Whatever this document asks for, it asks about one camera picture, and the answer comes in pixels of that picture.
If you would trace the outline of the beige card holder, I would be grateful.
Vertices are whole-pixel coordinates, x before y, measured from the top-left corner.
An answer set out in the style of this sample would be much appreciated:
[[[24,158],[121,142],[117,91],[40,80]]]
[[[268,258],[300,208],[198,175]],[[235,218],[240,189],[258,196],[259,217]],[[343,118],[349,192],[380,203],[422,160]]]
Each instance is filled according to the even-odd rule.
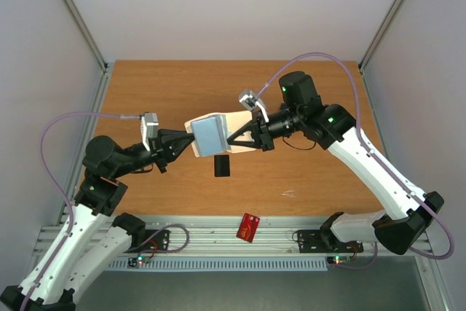
[[[238,154],[254,151],[245,146],[231,146],[226,140],[252,120],[249,111],[210,113],[184,123],[186,132],[194,135],[191,147],[195,157],[210,157],[225,152]]]

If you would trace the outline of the black card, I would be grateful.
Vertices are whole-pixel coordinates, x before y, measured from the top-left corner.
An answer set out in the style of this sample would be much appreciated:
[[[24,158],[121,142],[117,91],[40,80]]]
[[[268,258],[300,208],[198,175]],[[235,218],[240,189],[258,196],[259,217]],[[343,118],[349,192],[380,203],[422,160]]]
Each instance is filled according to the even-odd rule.
[[[228,154],[217,154],[214,156],[214,176],[230,177],[230,157]]]

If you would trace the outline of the red VIP card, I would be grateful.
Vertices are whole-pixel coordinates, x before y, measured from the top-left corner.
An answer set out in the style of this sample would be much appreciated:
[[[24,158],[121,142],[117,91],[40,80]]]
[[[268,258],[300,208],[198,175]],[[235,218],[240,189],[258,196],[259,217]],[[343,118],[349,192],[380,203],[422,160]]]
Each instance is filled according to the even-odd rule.
[[[258,216],[245,213],[240,222],[236,237],[245,242],[252,243],[260,221],[261,219]]]

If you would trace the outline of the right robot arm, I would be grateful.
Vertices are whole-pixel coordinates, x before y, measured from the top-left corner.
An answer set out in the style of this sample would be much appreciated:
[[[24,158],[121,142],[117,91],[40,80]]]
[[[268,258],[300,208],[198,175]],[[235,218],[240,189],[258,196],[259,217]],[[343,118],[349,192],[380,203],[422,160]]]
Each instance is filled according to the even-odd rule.
[[[369,141],[356,119],[339,104],[324,104],[312,77],[294,71],[279,80],[283,107],[268,114],[251,91],[239,101],[252,113],[251,120],[234,131],[231,146],[271,151],[276,138],[300,131],[310,141],[342,161],[382,205],[375,213],[351,215],[336,212],[320,227],[320,242],[335,251],[350,241],[380,243],[403,255],[411,250],[444,204],[437,192],[425,192],[404,177]]]

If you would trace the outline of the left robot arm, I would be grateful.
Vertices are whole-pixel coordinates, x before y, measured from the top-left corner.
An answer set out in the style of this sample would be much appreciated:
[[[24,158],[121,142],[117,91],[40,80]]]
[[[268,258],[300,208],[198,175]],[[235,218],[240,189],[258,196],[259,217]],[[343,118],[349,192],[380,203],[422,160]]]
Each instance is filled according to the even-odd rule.
[[[191,133],[166,129],[126,149],[108,136],[93,138],[83,159],[84,180],[63,228],[30,275],[20,285],[4,289],[1,303],[9,310],[75,310],[83,293],[116,257],[165,250],[167,227],[152,232],[136,216],[113,215],[127,191],[118,179],[147,173],[152,165],[164,173],[193,141]]]

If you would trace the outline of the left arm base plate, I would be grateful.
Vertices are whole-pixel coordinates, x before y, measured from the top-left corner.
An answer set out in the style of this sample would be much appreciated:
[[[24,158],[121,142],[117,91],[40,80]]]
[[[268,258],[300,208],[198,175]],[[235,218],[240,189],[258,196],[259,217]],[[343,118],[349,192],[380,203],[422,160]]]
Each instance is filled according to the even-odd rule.
[[[167,251],[170,244],[170,230],[164,229],[160,233],[153,235],[155,232],[155,229],[147,229],[143,240],[146,243],[138,248],[130,248],[126,253],[147,253],[154,250]]]

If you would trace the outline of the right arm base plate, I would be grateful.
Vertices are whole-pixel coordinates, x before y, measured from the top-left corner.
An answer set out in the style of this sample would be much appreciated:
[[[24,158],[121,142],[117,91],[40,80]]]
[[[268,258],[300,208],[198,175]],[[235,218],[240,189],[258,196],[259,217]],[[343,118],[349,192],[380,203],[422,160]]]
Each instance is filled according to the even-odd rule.
[[[292,234],[292,240],[298,245],[299,253],[362,253],[362,243],[336,243],[332,248],[321,239],[317,229],[300,229]]]

